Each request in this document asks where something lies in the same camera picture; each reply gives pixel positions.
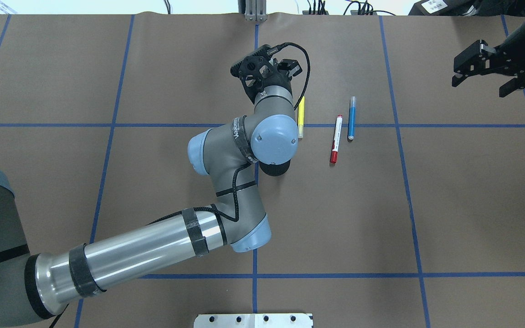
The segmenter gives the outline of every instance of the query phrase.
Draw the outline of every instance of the silver cylinder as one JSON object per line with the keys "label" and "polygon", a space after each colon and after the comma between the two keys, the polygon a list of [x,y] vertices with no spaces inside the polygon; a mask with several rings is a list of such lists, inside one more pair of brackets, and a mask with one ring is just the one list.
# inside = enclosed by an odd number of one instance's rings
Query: silver cylinder
{"label": "silver cylinder", "polygon": [[[208,251],[224,245],[216,216],[198,211]],[[194,249],[181,215],[87,245],[86,262],[101,289],[144,276],[194,257]],[[68,253],[41,254],[36,261],[36,281],[42,303],[57,315],[65,305],[82,298],[70,274]]]}

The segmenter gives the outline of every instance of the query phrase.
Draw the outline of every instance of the blue marker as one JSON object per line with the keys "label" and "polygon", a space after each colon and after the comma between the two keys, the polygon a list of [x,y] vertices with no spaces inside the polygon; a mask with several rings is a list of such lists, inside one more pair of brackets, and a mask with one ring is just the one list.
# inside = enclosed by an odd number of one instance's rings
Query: blue marker
{"label": "blue marker", "polygon": [[348,118],[348,140],[354,140],[354,122],[356,121],[356,96],[350,98],[350,117]]}

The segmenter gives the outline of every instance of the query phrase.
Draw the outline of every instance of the white label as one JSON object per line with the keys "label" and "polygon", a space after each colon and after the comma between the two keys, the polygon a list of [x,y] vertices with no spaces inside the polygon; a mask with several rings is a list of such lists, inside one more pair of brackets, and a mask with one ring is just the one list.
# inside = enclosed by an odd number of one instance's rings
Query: white label
{"label": "white label", "polygon": [[443,8],[448,7],[443,0],[429,0],[427,2],[423,2],[421,5],[429,13],[437,12]]}

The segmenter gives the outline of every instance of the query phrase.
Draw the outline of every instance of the white metal plate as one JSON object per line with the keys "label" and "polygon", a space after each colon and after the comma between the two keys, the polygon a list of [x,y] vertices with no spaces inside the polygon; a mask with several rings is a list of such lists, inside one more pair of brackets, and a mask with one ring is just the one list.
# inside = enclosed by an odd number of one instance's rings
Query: white metal plate
{"label": "white metal plate", "polygon": [[194,328],[313,328],[312,313],[199,315]]}

